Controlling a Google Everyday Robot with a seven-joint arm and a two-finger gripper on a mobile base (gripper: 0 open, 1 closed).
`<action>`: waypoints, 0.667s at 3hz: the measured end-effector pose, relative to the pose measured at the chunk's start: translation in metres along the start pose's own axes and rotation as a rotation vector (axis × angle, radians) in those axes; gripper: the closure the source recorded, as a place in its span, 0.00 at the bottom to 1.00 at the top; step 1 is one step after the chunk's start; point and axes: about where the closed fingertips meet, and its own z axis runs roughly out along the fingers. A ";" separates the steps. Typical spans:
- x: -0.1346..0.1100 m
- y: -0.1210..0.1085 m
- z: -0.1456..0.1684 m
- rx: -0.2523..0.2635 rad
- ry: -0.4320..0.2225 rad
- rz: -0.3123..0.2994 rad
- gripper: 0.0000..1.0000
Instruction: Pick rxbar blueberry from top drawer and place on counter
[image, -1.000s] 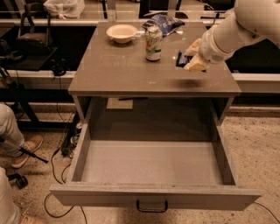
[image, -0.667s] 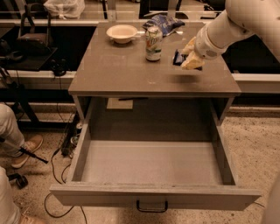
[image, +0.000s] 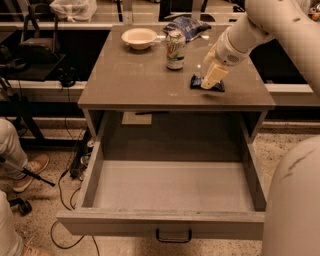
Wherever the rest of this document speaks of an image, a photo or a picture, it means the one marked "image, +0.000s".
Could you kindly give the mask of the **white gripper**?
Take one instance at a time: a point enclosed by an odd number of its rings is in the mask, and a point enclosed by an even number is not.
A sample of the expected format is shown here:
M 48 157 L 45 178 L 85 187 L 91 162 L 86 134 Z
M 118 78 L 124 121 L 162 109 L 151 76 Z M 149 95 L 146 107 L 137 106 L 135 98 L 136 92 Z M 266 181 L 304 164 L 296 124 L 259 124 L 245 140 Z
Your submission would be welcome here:
M 204 76 L 201 87 L 211 89 L 228 74 L 228 69 L 223 65 L 238 65 L 248 57 L 249 52 L 249 41 L 245 38 L 245 35 L 233 27 L 228 27 L 204 58 L 205 64 L 212 65 Z

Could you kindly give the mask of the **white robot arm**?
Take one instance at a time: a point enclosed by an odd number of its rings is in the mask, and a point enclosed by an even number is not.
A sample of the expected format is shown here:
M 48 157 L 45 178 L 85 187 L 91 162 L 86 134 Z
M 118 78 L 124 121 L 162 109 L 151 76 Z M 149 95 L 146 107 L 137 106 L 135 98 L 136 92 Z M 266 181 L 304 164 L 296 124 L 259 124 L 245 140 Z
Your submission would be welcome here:
M 320 93 L 320 26 L 303 0 L 244 0 L 245 13 L 207 53 L 201 86 L 213 87 L 256 46 L 275 38 L 316 94 Z M 263 256 L 320 256 L 320 136 L 306 139 L 279 162 L 269 188 Z

